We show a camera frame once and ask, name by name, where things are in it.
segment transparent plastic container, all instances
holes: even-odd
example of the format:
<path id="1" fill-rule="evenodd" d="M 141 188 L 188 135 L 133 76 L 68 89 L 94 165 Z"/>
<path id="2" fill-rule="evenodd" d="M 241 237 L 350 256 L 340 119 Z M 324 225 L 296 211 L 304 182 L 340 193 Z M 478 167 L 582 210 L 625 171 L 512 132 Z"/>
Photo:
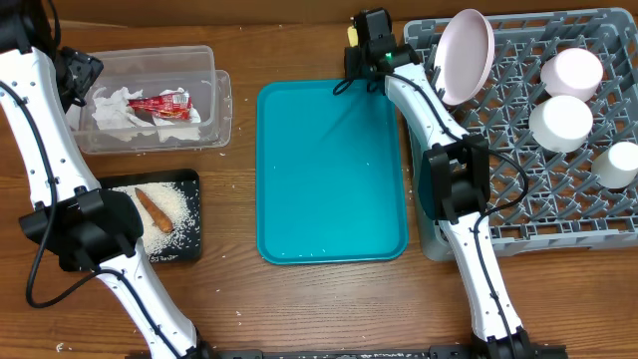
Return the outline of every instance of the transparent plastic container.
<path id="1" fill-rule="evenodd" d="M 134 49 L 91 55 L 104 62 L 104 70 L 85 97 L 87 105 L 67 113 L 76 142 L 84 153 L 140 153 L 216 148 L 223 147 L 230 141 L 230 78 L 225 71 L 215 71 L 214 58 L 209 47 Z M 159 95 L 164 90 L 183 88 L 190 93 L 192 105 L 199 112 L 201 122 L 100 130 L 92 117 L 96 110 L 94 94 L 100 91 L 100 97 L 108 98 L 124 86 L 129 88 L 130 93 L 144 90 L 145 98 Z M 192 132 L 194 129 L 198 129 L 198 140 L 179 138 L 183 137 L 184 131 Z"/>

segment teal tray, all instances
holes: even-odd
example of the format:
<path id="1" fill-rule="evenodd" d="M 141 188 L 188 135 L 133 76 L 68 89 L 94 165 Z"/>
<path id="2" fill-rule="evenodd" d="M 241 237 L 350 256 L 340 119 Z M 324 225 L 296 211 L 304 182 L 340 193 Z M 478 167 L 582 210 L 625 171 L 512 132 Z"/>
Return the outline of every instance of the teal tray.
<path id="1" fill-rule="evenodd" d="M 257 248 L 274 264 L 389 260 L 408 244 L 395 107 L 366 82 L 281 82 L 257 100 Z"/>

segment metal grid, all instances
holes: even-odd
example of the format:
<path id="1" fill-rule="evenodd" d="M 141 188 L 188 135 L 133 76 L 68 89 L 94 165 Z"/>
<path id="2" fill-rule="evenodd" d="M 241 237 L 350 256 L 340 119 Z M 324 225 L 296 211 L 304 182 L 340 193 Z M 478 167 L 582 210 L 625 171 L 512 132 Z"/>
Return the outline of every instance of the metal grid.
<path id="1" fill-rule="evenodd" d="M 589 172 L 592 161 L 611 145 L 638 143 L 638 31 L 632 17 L 621 9 L 597 9 L 488 20 L 496 41 L 489 78 L 477 96 L 452 109 L 453 114 L 470 132 L 486 136 L 493 150 L 514 158 L 530 179 L 524 202 L 490 217 L 492 238 L 517 241 L 550 235 L 573 238 L 571 246 L 578 246 L 578 241 L 586 245 L 591 237 L 615 230 L 633 233 L 638 245 L 638 179 L 622 190 L 609 190 Z M 436 44 L 449 21 L 413 21 L 405 28 L 406 42 L 421 53 L 433 81 L 438 75 L 438 69 L 432 69 Z M 572 47 L 589 50 L 603 64 L 603 81 L 587 102 L 594 126 L 577 151 L 550 153 L 533 139 L 529 113 L 549 98 L 540 68 Z M 522 182 L 514 169 L 492 162 L 490 171 L 491 205 L 518 196 Z"/>

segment candy wrapper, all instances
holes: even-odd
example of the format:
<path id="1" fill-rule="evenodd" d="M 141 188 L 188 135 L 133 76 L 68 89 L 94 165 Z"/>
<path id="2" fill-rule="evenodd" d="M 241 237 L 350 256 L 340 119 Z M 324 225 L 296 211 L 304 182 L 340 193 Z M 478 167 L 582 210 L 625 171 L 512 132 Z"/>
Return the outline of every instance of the candy wrapper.
<path id="1" fill-rule="evenodd" d="M 135 110 L 151 113 L 160 119 L 188 120 L 192 100 L 188 92 L 180 92 L 129 100 L 129 106 Z"/>

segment black cable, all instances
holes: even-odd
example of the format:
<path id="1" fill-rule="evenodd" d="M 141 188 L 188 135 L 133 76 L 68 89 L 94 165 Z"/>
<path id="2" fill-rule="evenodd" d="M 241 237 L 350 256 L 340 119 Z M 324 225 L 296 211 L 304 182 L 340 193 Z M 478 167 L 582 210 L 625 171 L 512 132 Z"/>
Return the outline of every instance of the black cable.
<path id="1" fill-rule="evenodd" d="M 53 5 L 53 0 L 49 0 L 49 6 L 51 7 L 51 13 L 53 14 L 55 33 L 53 41 L 56 43 L 56 48 L 60 47 L 60 41 L 62 41 L 62 31 L 60 29 L 60 19 L 58 18 L 58 11 Z"/>
<path id="2" fill-rule="evenodd" d="M 495 304 L 496 304 L 496 308 L 498 309 L 498 314 L 500 315 L 500 318 L 502 319 L 503 322 L 503 326 L 505 327 L 505 332 L 507 334 L 507 338 L 509 340 L 509 345 L 510 345 L 510 349 L 511 349 L 511 353 L 512 353 L 512 357 L 513 359 L 517 359 L 517 355 L 516 355 L 516 349 L 515 349 L 515 345 L 514 345 L 514 341 L 513 338 L 511 336 L 511 331 L 509 330 L 509 325 L 507 323 L 507 319 L 505 318 L 505 313 L 502 309 L 502 305 L 500 304 L 500 300 L 498 298 L 498 294 L 496 293 L 496 290 L 494 289 L 494 286 L 491 282 L 491 279 L 489 278 L 489 274 L 487 273 L 487 267 L 485 266 L 485 261 L 482 257 L 482 251 L 480 250 L 480 243 L 479 243 L 479 225 L 480 222 L 486 218 L 487 216 L 489 216 L 492 213 L 495 213 L 497 211 L 500 211 L 502 209 L 506 209 L 512 206 L 515 206 L 517 204 L 519 204 L 527 195 L 527 192 L 529 190 L 529 179 L 527 178 L 527 174 L 525 173 L 525 170 L 519 165 L 517 164 L 514 160 L 504 156 L 503 154 L 500 154 L 494 150 L 491 149 L 486 149 L 484 147 L 481 147 L 479 145 L 476 145 L 474 143 L 470 143 L 468 141 L 466 141 L 465 139 L 460 139 L 459 137 L 455 136 L 450 129 L 445 125 L 443 119 L 441 119 L 441 117 L 439 116 L 439 114 L 437 113 L 437 111 L 435 110 L 434 104 L 432 103 L 432 101 L 430 100 L 430 98 L 428 97 L 428 95 L 425 93 L 425 91 L 417 84 L 415 84 L 413 81 L 411 81 L 410 79 L 407 79 L 401 75 L 397 75 L 395 73 L 388 73 L 388 72 L 374 72 L 373 75 L 375 76 L 375 78 L 381 78 L 383 76 L 389 76 L 398 80 L 401 80 L 403 82 L 405 82 L 406 84 L 410 85 L 412 88 L 415 89 L 415 91 L 419 92 L 419 94 L 424 98 L 424 100 L 426 101 L 426 103 L 428 104 L 428 106 L 430 106 L 430 108 L 432 109 L 432 112 L 435 115 L 435 118 L 437 119 L 437 122 L 439 123 L 439 126 L 442 128 L 443 132 L 448 135 L 450 138 L 452 138 L 453 140 L 457 141 L 457 142 L 462 142 L 465 145 L 472 147 L 474 149 L 477 149 L 479 151 L 488 153 L 489 155 L 495 156 L 497 158 L 499 158 L 502 161 L 507 162 L 508 164 L 510 164 L 512 167 L 514 167 L 514 169 L 520 174 L 521 179 L 522 179 L 522 183 L 523 183 L 523 189 L 522 192 L 520 193 L 520 195 L 513 201 L 510 201 L 508 203 L 504 203 L 502 205 L 496 206 L 490 210 L 487 210 L 483 213 L 480 214 L 480 217 L 478 218 L 477 222 L 475 223 L 475 227 L 474 228 L 470 228 L 470 231 L 474 233 L 475 235 L 475 243 L 477 246 L 477 255 L 478 255 L 478 261 L 480 262 L 480 267 L 482 269 L 483 275 L 485 277 L 485 281 L 487 282 L 487 286 L 489 287 L 489 292 L 490 292 L 490 296 L 491 298 L 494 300 Z M 335 87 L 335 90 L 333 90 L 333 94 L 335 95 L 339 95 L 341 94 L 344 90 L 340 91 L 339 93 L 335 93 L 336 90 L 338 89 L 339 86 L 343 86 L 344 83 L 348 82 L 348 86 L 346 86 L 346 89 L 352 85 L 352 82 L 354 82 L 354 79 L 346 79 L 344 81 L 342 81 L 341 83 L 339 83 L 337 85 L 337 87 Z"/>
<path id="3" fill-rule="evenodd" d="M 53 171 L 51 170 L 51 163 L 49 162 L 49 157 L 47 155 L 47 150 L 44 147 L 44 143 L 42 142 L 42 137 L 40 136 L 40 131 L 38 130 L 38 127 L 36 126 L 36 123 L 33 120 L 33 117 L 31 116 L 31 112 L 29 111 L 29 109 L 27 109 L 26 102 L 23 101 L 22 99 L 20 99 L 18 94 L 16 94 L 15 91 L 13 91 L 7 84 L 5 84 L 2 81 L 0 81 L 0 88 L 2 88 L 7 94 L 9 94 L 9 96 L 11 96 L 13 98 L 13 100 L 16 102 L 16 104 L 20 107 L 20 110 L 22 110 L 22 113 L 24 114 L 24 117 L 27 119 L 27 123 L 29 123 L 29 127 L 31 128 L 31 132 L 33 133 L 33 137 L 34 137 L 34 139 L 36 141 L 36 145 L 38 147 L 38 151 L 40 152 L 40 157 L 42 158 L 42 165 L 44 166 L 45 173 L 47 174 L 47 182 L 49 183 L 49 189 L 50 189 L 50 192 L 51 192 L 51 211 L 49 212 L 49 221 L 47 222 L 47 226 L 46 226 L 46 228 L 44 230 L 44 234 L 42 235 L 42 240 L 40 241 L 40 246 L 38 247 L 38 251 L 36 252 L 36 256 L 33 259 L 33 264 L 31 266 L 31 272 L 29 273 L 29 279 L 27 280 L 27 290 L 26 290 L 27 302 L 29 303 L 29 305 L 31 305 L 34 308 L 50 307 L 52 305 L 55 305 L 55 304 L 59 303 L 60 301 L 62 301 L 66 297 L 68 297 L 71 293 L 73 293 L 78 288 L 80 288 L 82 285 L 84 285 L 86 282 L 88 282 L 89 280 L 97 277 L 98 275 L 101 275 L 101 274 L 114 275 L 129 290 L 129 293 L 131 294 L 131 296 L 135 300 L 136 304 L 140 308 L 140 311 L 142 312 L 142 315 L 145 317 L 145 319 L 147 320 L 147 322 L 151 326 L 151 329 L 154 331 L 155 335 L 157 335 L 163 341 L 163 343 L 166 345 L 166 347 L 168 347 L 168 349 L 170 350 L 170 352 L 172 352 L 172 354 L 175 356 L 175 358 L 180 358 L 181 356 L 179 355 L 177 350 L 172 346 L 172 344 L 170 344 L 170 342 L 168 341 L 166 336 L 161 332 L 160 328 L 155 324 L 155 322 L 153 321 L 153 319 L 149 315 L 149 312 L 145 308 L 144 304 L 142 303 L 142 300 L 140 299 L 140 297 L 138 296 L 138 294 L 134 290 L 134 288 L 131 285 L 131 283 L 120 272 L 117 272 L 117 271 L 112 270 L 112 269 L 104 269 L 104 268 L 102 268 L 102 269 L 96 270 L 96 271 L 92 272 L 91 274 L 85 276 L 84 278 L 80 279 L 75 284 L 73 284 L 71 287 L 69 287 L 67 290 L 65 290 L 62 294 L 58 295 L 57 297 L 55 297 L 55 298 L 53 298 L 53 299 L 51 299 L 49 301 L 46 301 L 46 302 L 43 302 L 43 303 L 38 303 L 38 302 L 36 302 L 33 299 L 33 286 L 34 286 L 34 283 L 35 283 L 35 280 L 36 280 L 36 274 L 38 273 L 38 267 L 40 266 L 40 261 L 42 260 L 42 256 L 43 256 L 44 251 L 45 251 L 45 249 L 47 247 L 47 241 L 51 237 L 51 230 L 52 230 L 53 224 L 55 222 L 55 217 L 56 217 L 56 213 L 57 213 L 57 211 L 56 211 L 56 208 L 57 208 L 56 203 L 58 202 L 58 192 L 56 190 L 56 180 L 53 177 Z"/>

